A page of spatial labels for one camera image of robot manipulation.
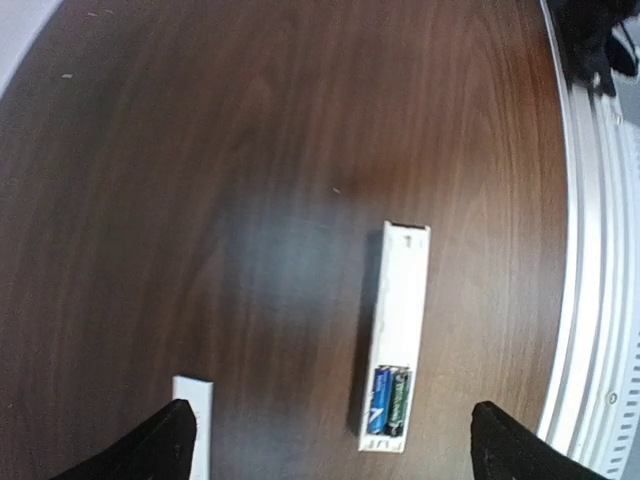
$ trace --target aa battery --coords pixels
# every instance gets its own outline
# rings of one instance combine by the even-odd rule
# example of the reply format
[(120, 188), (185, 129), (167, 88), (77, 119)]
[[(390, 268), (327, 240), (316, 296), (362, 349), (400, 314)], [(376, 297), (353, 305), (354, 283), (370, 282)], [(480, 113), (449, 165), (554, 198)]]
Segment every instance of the aa battery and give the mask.
[(389, 397), (391, 396), (391, 370), (376, 368), (373, 377), (373, 398), (369, 410), (369, 433), (382, 433), (387, 422)]
[(389, 400), (387, 423), (384, 433), (391, 437), (399, 437), (404, 430), (407, 416), (407, 399), (409, 398), (410, 373), (398, 370), (391, 378), (391, 398)]

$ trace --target green battery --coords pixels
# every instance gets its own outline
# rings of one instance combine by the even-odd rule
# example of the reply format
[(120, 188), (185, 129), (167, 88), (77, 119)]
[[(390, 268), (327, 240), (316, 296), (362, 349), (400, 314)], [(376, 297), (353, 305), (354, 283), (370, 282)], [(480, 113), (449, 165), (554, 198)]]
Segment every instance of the green battery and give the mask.
[(408, 370), (399, 370), (393, 373), (389, 413), (387, 415), (387, 424), (384, 428), (384, 433), (391, 437), (399, 437), (404, 431), (410, 380), (411, 377)]

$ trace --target white box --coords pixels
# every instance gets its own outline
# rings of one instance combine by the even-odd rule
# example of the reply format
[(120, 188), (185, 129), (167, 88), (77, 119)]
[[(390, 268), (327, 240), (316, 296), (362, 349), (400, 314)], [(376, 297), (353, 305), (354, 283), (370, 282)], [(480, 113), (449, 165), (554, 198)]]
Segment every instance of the white box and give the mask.
[(193, 446), (189, 480), (209, 480), (211, 478), (213, 383), (175, 376), (173, 377), (173, 398), (188, 400), (196, 417), (196, 441)]
[[(385, 222), (382, 266), (360, 425), (359, 451), (404, 452), (415, 391), (427, 289), (431, 229)], [(409, 392), (402, 434), (369, 433), (374, 374), (379, 367), (407, 368)]]

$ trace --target white metal edge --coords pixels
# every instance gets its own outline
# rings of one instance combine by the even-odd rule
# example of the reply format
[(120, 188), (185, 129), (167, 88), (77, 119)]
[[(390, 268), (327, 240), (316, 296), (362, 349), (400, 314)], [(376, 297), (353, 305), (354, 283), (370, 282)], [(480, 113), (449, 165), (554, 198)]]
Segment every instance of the white metal edge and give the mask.
[[(587, 199), (599, 198), (600, 192), (597, 178), (594, 181), (592, 168), (585, 168), (584, 164), (584, 157), (594, 153), (593, 150), (583, 151), (582, 148), (582, 141), (589, 141), (589, 135), (580, 131), (581, 125), (575, 124), (575, 109), (582, 110), (584, 114), (584, 110), (590, 108), (588, 95), (577, 89), (570, 90), (567, 86), (546, 0), (541, 0), (540, 5), (551, 43), (565, 135), (568, 224), (566, 273), (558, 340), (538, 435), (556, 450), (567, 454), (581, 410), (584, 387), (588, 380), (588, 368), (591, 364), (591, 346), (595, 336), (596, 320), (594, 315), (589, 315), (589, 305), (584, 303), (586, 301), (588, 304), (593, 304), (589, 296), (594, 294), (596, 301), (599, 298), (599, 261), (589, 264), (584, 261), (585, 258), (597, 260), (600, 250), (598, 222), (594, 224), (593, 221), (585, 221), (587, 218), (585, 218), (584, 190), (585, 188), (595, 190), (588, 192), (590, 195)], [(599, 202), (593, 203), (597, 213)], [(586, 242), (585, 237), (589, 239), (594, 237), (596, 243)], [(586, 320), (580, 325), (577, 322), (579, 311), (587, 315)]]
[[(552, 17), (546, 0), (540, 4), (565, 134), (568, 232), (558, 345), (538, 435), (587, 467), (619, 478), (628, 449), (614, 449), (623, 410), (616, 399), (624, 397), (637, 330), (629, 142), (619, 128), (617, 100), (567, 85)], [(637, 417), (633, 427), (635, 432)], [(612, 455), (618, 466), (608, 469)]]

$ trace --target battery compartment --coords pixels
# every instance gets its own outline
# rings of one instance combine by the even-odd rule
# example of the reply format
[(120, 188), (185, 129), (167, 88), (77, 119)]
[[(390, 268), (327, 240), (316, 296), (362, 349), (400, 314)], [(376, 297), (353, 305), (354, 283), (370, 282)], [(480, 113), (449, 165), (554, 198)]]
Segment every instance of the battery compartment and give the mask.
[(404, 434), (411, 377), (407, 367), (379, 365), (374, 370), (367, 422), (369, 435), (397, 438)]

